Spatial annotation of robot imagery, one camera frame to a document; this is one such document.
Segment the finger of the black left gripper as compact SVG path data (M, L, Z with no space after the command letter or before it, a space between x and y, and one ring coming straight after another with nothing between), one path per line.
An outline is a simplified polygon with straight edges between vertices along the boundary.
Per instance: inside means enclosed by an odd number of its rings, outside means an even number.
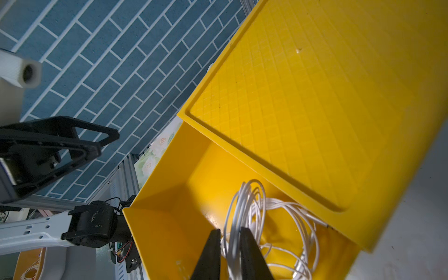
M46 119L22 122L31 132L54 135L76 140L97 142L101 147L118 140L117 129L68 116L55 116Z
M19 144L14 148L18 156L19 181L14 187L15 196L26 198L44 189L76 169L101 155L97 142L82 141L75 146L52 146L47 143Z

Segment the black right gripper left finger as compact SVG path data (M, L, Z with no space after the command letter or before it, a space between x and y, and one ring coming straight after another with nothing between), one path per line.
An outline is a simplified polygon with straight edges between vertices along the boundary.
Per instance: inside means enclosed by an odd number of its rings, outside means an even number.
M221 274L221 231L211 231L190 280L219 280Z

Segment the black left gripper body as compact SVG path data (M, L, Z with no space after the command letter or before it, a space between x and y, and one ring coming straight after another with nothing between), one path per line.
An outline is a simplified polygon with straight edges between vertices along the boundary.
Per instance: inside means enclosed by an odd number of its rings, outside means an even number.
M1 203L27 198L57 180L55 135L1 129Z

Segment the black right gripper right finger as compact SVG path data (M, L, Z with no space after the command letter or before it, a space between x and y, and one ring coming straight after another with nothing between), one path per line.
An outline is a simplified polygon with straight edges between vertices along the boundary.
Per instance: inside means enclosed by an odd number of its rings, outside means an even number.
M240 230L240 258L242 280L274 280L252 231L247 227Z

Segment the white wired earphones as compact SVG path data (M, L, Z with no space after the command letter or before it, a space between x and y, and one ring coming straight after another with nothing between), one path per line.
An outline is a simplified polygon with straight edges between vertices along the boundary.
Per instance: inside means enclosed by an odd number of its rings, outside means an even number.
M42 274L46 249L38 248L19 254L15 280L38 280Z
M320 259L319 227L328 224L301 204L269 197L257 179L243 182L227 210L220 241L230 279L242 278L239 236L247 228L274 276L310 280Z

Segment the yellow plastic drawer cabinet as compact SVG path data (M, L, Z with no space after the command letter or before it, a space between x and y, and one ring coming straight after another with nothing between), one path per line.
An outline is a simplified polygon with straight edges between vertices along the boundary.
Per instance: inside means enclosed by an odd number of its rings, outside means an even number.
M148 278L190 278L258 180L323 221L311 277L342 280L448 115L448 3L260 1L178 115L124 211Z

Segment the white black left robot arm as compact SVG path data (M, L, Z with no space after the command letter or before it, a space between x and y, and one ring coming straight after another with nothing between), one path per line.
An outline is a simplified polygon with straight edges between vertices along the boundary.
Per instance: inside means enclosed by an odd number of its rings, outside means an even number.
M1 127L1 203L30 197L98 158L119 137L114 128L64 116ZM122 211L104 201L1 225L1 254L43 247L99 248L130 240Z

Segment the floral table mat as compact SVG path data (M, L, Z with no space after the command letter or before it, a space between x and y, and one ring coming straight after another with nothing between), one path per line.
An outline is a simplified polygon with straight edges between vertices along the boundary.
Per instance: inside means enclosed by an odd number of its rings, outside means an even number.
M134 164L139 189L142 189L147 179L154 171L182 123L182 119L176 116L152 141L149 148Z

